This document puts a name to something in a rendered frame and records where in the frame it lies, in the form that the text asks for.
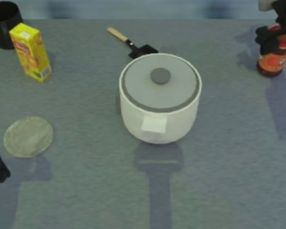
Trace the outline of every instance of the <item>lid knob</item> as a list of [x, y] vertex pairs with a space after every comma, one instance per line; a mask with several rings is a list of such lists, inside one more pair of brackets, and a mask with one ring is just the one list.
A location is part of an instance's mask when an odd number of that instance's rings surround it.
[[154, 83], [162, 85], [170, 81], [171, 73], [165, 68], [156, 68], [151, 72], [151, 79]]

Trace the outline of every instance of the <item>yellow box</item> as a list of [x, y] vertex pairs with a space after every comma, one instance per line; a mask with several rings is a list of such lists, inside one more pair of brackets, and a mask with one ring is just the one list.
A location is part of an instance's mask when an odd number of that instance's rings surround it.
[[40, 31], [20, 23], [10, 37], [24, 72], [41, 83], [48, 79], [52, 70]]

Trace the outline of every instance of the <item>pot lid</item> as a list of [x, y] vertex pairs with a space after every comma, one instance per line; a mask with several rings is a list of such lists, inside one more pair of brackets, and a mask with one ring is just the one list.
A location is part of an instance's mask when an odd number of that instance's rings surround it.
[[200, 87], [189, 63], [163, 53], [134, 60], [123, 72], [121, 84], [133, 104], [151, 112], [172, 112], [189, 105]]

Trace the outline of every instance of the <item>table surface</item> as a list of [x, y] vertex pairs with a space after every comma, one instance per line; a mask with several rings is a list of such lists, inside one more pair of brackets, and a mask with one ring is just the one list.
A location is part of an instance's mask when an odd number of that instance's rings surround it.
[[[255, 70], [255, 20], [32, 20], [53, 67], [41, 84], [15, 51], [0, 50], [0, 153], [12, 177], [0, 184], [0, 229], [286, 229], [286, 67]], [[129, 48], [179, 55], [200, 72], [197, 120], [177, 143], [150, 146], [115, 111]], [[29, 115], [54, 127], [35, 159], [3, 146]]]

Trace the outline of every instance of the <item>black cup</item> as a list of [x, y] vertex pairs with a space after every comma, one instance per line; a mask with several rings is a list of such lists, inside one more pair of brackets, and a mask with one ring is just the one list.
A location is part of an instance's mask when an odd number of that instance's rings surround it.
[[18, 6], [11, 1], [0, 1], [0, 48], [14, 49], [10, 30], [23, 23]]

